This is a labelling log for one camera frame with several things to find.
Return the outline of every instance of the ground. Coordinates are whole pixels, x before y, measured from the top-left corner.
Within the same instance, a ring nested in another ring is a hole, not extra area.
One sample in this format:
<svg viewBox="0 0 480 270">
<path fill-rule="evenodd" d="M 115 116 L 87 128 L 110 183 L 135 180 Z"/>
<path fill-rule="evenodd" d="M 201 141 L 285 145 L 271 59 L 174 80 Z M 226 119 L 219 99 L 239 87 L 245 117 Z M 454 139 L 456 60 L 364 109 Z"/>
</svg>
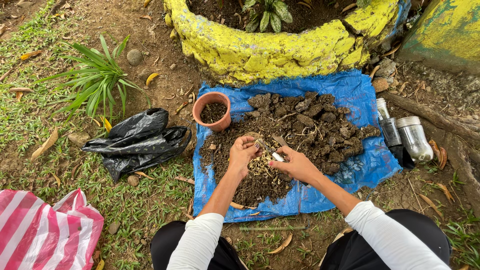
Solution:
<svg viewBox="0 0 480 270">
<path fill-rule="evenodd" d="M 192 176 L 191 156 L 195 139 L 180 157 L 162 166 L 144 170 L 153 180 L 142 177 L 138 186 L 132 186 L 127 183 L 127 176 L 123 176 L 115 184 L 99 155 L 82 152 L 67 139 L 68 134 L 79 131 L 87 131 L 91 137 L 100 137 L 105 134 L 105 129 L 82 112 L 66 123 L 66 115 L 51 117 L 52 112 L 64 106 L 55 101 L 69 94 L 69 90 L 54 89 L 49 84 L 37 85 L 34 81 L 73 67 L 71 61 L 59 58 L 61 55 L 75 54 L 63 43 L 65 41 L 101 49 L 99 35 L 102 34 L 112 50 L 127 35 L 131 35 L 120 57 L 120 67 L 128 73 L 129 79 L 144 88 L 153 107 L 169 111 L 170 125 L 186 125 L 193 131 L 195 126 L 191 124 L 191 104 L 175 115 L 175 109 L 188 99 L 181 93 L 189 89 L 197 93 L 202 81 L 213 82 L 199 73 L 194 63 L 185 61 L 179 43 L 169 39 L 171 29 L 163 20 L 162 1 L 152 0 L 146 8 L 139 0 L 69 2 L 74 14 L 62 8 L 64 3 L 48 0 L 26 9 L 15 7 L 15 3 L 6 3 L 1 9 L 0 18 L 10 30 L 0 36 L 0 75 L 9 69 L 12 72 L 0 85 L 0 189 L 31 190 L 46 202 L 54 204 L 69 191 L 81 188 L 87 194 L 88 202 L 105 218 L 97 245 L 106 262 L 105 269 L 150 269 L 148 243 L 156 230 L 169 221 L 188 219 L 184 214 L 191 209 L 193 186 L 174 177 Z M 140 18 L 142 15 L 150 15 L 152 21 Z M 136 67 L 130 66 L 125 58 L 126 52 L 131 49 L 138 49 L 144 54 L 143 62 Z M 19 60 L 22 54 L 35 50 L 41 50 L 42 53 L 26 61 Z M 173 70 L 170 69 L 172 64 L 176 64 Z M 144 73 L 161 74 L 149 87 L 145 87 L 145 81 L 139 77 L 144 69 Z M 445 84 L 455 84 L 460 89 L 467 87 L 475 78 L 445 72 L 433 73 L 411 63 L 404 64 L 398 70 L 401 71 L 399 79 L 408 82 L 403 89 L 406 96 L 444 109 L 451 115 L 478 114 L 479 108 L 475 102 L 462 104 L 459 100 L 461 96 L 445 96 L 442 92 L 448 89 Z M 415 91 L 417 80 L 424 80 L 427 86 L 431 85 L 431 92 L 423 89 Z M 26 93 L 18 102 L 14 93 L 8 93 L 11 87 L 30 87 L 34 92 Z M 399 86 L 389 89 L 392 92 L 398 90 Z M 164 99 L 173 94 L 176 95 L 174 99 Z M 131 90 L 125 117 L 145 109 L 147 102 L 144 94 Z M 405 114 L 399 109 L 392 109 L 394 114 Z M 114 118 L 112 124 L 121 119 Z M 31 154 L 54 127 L 59 128 L 59 139 L 55 146 L 36 161 L 30 162 Z M 447 201 L 437 183 L 447 186 L 455 202 Z M 429 197 L 444 218 L 439 217 L 420 198 L 417 199 L 415 193 Z M 471 203 L 465 199 L 461 179 L 455 177 L 448 163 L 442 171 L 435 161 L 418 164 L 415 170 L 403 171 L 374 190 L 364 187 L 354 195 L 372 200 L 385 211 L 408 208 L 424 212 L 454 241 L 452 268 L 459 269 L 468 263 L 472 269 L 478 269 L 480 261 L 476 250 L 480 234 L 476 228 L 477 219 L 470 212 Z M 115 234 L 110 234 L 108 227 L 114 221 L 120 222 L 120 226 Z M 232 240 L 240 257 L 251 269 L 316 269 L 328 245 L 346 226 L 341 213 L 332 209 L 267 221 L 225 224 L 222 235 Z M 293 234 L 292 242 L 284 251 L 277 255 L 267 254 L 276 249 L 289 233 Z"/>
</svg>

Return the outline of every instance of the concrete planter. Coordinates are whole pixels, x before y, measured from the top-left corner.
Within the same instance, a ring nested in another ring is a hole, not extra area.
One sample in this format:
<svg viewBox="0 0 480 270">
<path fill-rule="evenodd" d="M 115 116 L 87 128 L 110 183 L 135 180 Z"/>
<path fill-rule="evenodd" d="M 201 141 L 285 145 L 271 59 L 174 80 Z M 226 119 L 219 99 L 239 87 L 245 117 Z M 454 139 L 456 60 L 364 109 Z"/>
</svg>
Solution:
<svg viewBox="0 0 480 270">
<path fill-rule="evenodd" d="M 170 37 L 180 38 L 184 55 L 234 86 L 360 68 L 370 59 L 369 48 L 395 32 L 409 6 L 410 0 L 372 0 L 343 21 L 291 34 L 247 33 L 191 13 L 184 0 L 164 1 L 165 22 L 174 27 Z"/>
</svg>

